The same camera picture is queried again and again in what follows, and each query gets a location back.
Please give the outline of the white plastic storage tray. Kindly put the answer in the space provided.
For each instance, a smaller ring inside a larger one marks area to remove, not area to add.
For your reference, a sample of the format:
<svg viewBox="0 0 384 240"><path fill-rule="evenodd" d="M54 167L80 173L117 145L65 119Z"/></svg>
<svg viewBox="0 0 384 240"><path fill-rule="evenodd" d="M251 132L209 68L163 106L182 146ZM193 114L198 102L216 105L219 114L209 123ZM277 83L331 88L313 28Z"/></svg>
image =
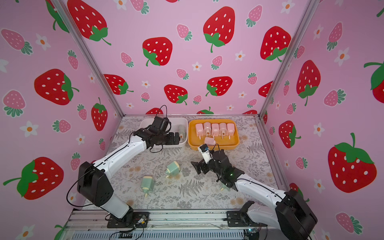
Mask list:
<svg viewBox="0 0 384 240"><path fill-rule="evenodd" d="M151 149L158 149L159 151L161 151L164 148L182 148L182 147L184 147L187 143L187 140L188 140L188 130L187 130L188 121L187 121L187 119L185 119L185 118L168 118L168 119L172 123L171 132L177 133L178 132L178 125L185 125L185 127L186 127L186 139L184 142L179 143L178 145L172 145L172 146L164 145L164 146L154 146L153 148L146 148L146 143L144 143L139 137L133 136L129 140L130 144L136 144L136 143L143 142L143 146L145 149L150 149L150 150ZM146 128L147 126L151 125L153 123L153 121L154 121L154 118L144 119L141 122L140 128Z"/></svg>

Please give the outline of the pink sharpener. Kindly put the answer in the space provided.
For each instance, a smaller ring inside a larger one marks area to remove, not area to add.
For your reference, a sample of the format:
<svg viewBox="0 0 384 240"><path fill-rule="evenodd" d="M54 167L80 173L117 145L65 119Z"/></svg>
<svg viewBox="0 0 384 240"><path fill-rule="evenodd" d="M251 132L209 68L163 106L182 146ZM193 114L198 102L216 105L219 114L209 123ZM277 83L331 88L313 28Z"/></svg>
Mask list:
<svg viewBox="0 0 384 240"><path fill-rule="evenodd" d="M235 130L236 130L235 124L233 123L227 124L227 136L229 137L229 139L231 139L231 137L234 136Z"/></svg>
<svg viewBox="0 0 384 240"><path fill-rule="evenodd" d="M217 144L215 138L212 138L212 137L205 137L204 143L207 146L215 146Z"/></svg>
<svg viewBox="0 0 384 240"><path fill-rule="evenodd" d="M219 130L219 124L218 123L212 123L211 125L212 130L211 130L211 135L212 137L218 137L220 135L220 130Z"/></svg>
<svg viewBox="0 0 384 240"><path fill-rule="evenodd" d="M223 139L227 135L227 124L226 123L220 123L219 124L219 130L220 130L220 136Z"/></svg>
<svg viewBox="0 0 384 240"><path fill-rule="evenodd" d="M204 126L202 123L198 123L195 125L196 127L196 136L201 139L202 136L204 135Z"/></svg>
<svg viewBox="0 0 384 240"><path fill-rule="evenodd" d="M211 137L212 136L212 124L210 122L205 122L203 124L204 127L204 133L206 137Z"/></svg>

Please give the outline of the yellow plastic storage tray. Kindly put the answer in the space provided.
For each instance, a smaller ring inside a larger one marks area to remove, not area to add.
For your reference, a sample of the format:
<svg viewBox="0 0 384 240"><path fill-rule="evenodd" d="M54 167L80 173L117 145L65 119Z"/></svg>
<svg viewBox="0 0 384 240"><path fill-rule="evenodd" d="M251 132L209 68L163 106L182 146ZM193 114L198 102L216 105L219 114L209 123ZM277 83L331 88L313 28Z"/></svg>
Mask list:
<svg viewBox="0 0 384 240"><path fill-rule="evenodd" d="M188 130L188 143L195 151L203 144L207 144L211 149L218 144L220 149L234 150L240 143L237 126L232 120L192 120Z"/></svg>

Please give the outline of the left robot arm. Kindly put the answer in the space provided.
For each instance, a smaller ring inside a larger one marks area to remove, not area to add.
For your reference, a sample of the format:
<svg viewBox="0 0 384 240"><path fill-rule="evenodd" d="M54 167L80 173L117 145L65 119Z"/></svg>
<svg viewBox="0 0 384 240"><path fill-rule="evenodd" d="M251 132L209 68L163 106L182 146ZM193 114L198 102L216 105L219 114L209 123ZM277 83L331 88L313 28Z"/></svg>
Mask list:
<svg viewBox="0 0 384 240"><path fill-rule="evenodd" d="M151 150L154 146L162 147L173 143L175 138L170 134L171 127L172 123L168 118L156 116L152 124L131 133L129 140L109 155L93 163L81 164L78 193L116 219L130 222L133 209L114 193L110 179L141 152Z"/></svg>

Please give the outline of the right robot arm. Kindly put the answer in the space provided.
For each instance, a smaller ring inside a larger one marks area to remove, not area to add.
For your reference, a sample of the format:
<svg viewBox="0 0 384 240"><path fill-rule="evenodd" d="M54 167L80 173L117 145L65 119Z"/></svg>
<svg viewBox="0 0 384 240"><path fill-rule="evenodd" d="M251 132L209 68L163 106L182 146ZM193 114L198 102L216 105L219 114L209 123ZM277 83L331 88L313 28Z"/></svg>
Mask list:
<svg viewBox="0 0 384 240"><path fill-rule="evenodd" d="M248 201L240 210L243 224L265 224L281 230L289 240L312 238L318 219L299 192L278 190L253 179L232 166L223 150L211 150L207 145L198 150L203 159L192 162L197 174L215 173L227 188L246 194L269 208L263 211L254 201Z"/></svg>

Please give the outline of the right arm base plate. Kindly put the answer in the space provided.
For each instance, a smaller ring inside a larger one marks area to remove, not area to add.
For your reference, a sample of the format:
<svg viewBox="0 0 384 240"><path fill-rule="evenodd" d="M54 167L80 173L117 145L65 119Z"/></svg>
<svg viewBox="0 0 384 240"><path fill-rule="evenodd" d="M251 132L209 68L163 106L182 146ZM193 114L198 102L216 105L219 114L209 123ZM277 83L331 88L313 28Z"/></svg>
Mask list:
<svg viewBox="0 0 384 240"><path fill-rule="evenodd" d="M266 224L253 222L249 217L246 217L246 215L240 211L227 211L225 220L227 221L228 226L233 228L260 228L267 226Z"/></svg>

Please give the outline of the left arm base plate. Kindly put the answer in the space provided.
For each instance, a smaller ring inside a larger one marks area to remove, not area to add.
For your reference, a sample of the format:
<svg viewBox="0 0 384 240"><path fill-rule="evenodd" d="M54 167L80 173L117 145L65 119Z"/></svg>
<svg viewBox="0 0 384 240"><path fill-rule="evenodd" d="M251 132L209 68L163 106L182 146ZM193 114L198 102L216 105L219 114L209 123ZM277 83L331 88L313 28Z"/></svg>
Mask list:
<svg viewBox="0 0 384 240"><path fill-rule="evenodd" d="M108 229L120 228L146 228L148 225L149 212L127 212L127 214L119 219L114 215L110 215L108 220Z"/></svg>

